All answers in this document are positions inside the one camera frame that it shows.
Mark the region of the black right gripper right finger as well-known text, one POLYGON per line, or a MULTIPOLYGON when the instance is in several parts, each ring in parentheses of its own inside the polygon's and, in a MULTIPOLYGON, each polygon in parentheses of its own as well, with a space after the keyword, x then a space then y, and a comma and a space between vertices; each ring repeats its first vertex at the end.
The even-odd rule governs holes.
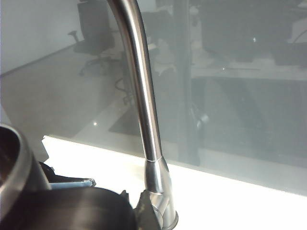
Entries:
POLYGON ((160 230, 154 207, 151 204, 150 193, 144 190, 140 194, 137 206, 134 208, 137 230, 160 230))

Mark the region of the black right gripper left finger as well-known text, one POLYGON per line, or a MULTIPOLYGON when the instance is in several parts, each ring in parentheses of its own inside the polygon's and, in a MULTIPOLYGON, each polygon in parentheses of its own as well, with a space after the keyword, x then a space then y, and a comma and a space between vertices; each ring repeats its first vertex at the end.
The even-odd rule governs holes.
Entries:
POLYGON ((134 212, 126 190, 120 194, 102 189, 98 200, 100 230, 133 230, 134 212))

